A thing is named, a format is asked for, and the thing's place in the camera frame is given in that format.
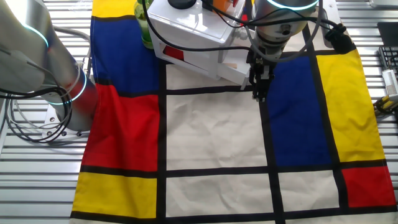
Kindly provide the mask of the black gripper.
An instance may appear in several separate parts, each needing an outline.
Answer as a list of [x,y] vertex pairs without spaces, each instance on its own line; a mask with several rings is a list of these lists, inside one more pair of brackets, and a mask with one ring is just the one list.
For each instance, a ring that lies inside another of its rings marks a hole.
[[247,64],[249,69],[249,83],[252,85],[252,98],[258,102],[265,102],[267,97],[267,80],[273,80],[276,63],[261,57],[253,49],[248,52]]

